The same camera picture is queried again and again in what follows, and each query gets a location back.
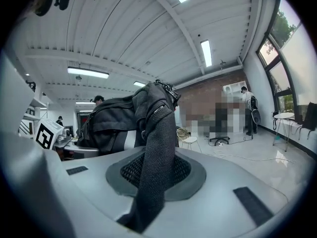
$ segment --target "black mesh grille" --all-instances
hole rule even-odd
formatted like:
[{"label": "black mesh grille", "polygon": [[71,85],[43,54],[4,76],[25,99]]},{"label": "black mesh grille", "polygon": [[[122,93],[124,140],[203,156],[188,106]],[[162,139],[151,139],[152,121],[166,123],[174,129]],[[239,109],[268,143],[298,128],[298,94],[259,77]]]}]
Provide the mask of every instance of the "black mesh grille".
[{"label": "black mesh grille", "polygon": [[144,154],[140,157],[134,159],[128,165],[124,166],[120,170],[120,174],[129,182],[132,183],[137,188],[140,184],[140,177],[142,171],[142,165],[144,160]]},{"label": "black mesh grille", "polygon": [[[130,162],[128,165],[122,167],[120,170],[120,174],[128,182],[130,182],[137,188],[139,187],[139,184],[140,184],[143,160],[144,160],[144,154],[142,154],[140,157]],[[179,182],[183,181],[190,174],[190,171],[191,171],[190,164],[187,161],[175,156],[173,185],[176,185]]]},{"label": "black mesh grille", "polygon": [[175,156],[174,158],[174,184],[176,185],[179,182],[183,181],[190,174],[191,166],[190,164]]}]

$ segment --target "white chair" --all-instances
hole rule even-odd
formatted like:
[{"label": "white chair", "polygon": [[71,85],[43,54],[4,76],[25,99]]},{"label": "white chair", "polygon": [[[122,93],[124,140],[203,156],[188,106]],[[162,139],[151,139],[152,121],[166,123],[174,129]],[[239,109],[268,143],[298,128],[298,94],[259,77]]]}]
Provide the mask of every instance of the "white chair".
[{"label": "white chair", "polygon": [[187,149],[190,146],[190,149],[192,150],[192,143],[197,142],[199,150],[202,153],[202,150],[200,149],[199,143],[197,141],[197,137],[191,137],[186,128],[179,128],[177,130],[177,136],[178,138],[180,138],[180,140],[182,140],[182,148],[183,148],[183,144],[187,144]]}]

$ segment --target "brick wall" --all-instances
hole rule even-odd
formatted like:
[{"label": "brick wall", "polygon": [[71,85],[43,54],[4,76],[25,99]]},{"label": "brick wall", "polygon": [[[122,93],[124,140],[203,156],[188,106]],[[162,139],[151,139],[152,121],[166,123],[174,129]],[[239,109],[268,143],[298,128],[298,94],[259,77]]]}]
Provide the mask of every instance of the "brick wall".
[{"label": "brick wall", "polygon": [[[181,94],[178,104],[183,126],[190,120],[203,120],[204,116],[215,114],[215,104],[221,103],[222,87],[233,83],[246,81],[250,89],[247,77],[243,70],[233,71],[217,77],[209,78],[193,85],[176,90]],[[239,104],[232,104],[231,108],[239,108]]]}]

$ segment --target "floor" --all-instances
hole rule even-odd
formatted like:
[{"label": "floor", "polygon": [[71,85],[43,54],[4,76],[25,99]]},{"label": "floor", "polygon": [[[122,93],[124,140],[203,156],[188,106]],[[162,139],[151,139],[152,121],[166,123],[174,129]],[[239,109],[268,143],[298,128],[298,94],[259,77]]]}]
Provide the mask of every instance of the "floor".
[{"label": "floor", "polygon": [[[203,136],[198,136],[198,143],[203,154],[218,156],[240,165],[282,192],[289,201],[303,191],[314,168],[314,159],[291,144],[285,152],[283,139],[276,140],[273,146],[274,135],[261,128],[253,140],[244,141],[244,137],[251,139],[245,133],[237,133],[230,136],[231,145],[213,146],[213,143],[210,143],[210,146]],[[192,150],[200,152],[197,143],[192,144]]]}]

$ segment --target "white round table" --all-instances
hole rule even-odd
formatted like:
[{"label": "white round table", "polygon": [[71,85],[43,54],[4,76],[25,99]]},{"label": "white round table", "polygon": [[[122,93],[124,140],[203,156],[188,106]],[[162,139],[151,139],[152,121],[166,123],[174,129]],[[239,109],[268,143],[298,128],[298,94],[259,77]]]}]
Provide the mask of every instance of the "white round table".
[{"label": "white round table", "polygon": [[[273,140],[273,145],[275,143],[275,139],[276,139],[276,136],[278,134],[279,126],[281,125],[281,122],[282,122],[283,130],[284,130],[284,139],[286,141],[285,151],[287,151],[288,140],[289,140],[289,132],[290,132],[290,129],[291,129],[291,120],[290,120],[290,118],[293,117],[293,116],[294,116],[294,113],[280,113],[280,114],[277,114],[277,115],[274,116],[275,119],[279,120],[279,123],[278,123],[278,128],[276,130],[276,135],[275,135],[274,140]],[[286,134],[285,124],[284,124],[284,120],[287,120],[287,119],[289,120],[288,135]]]}]

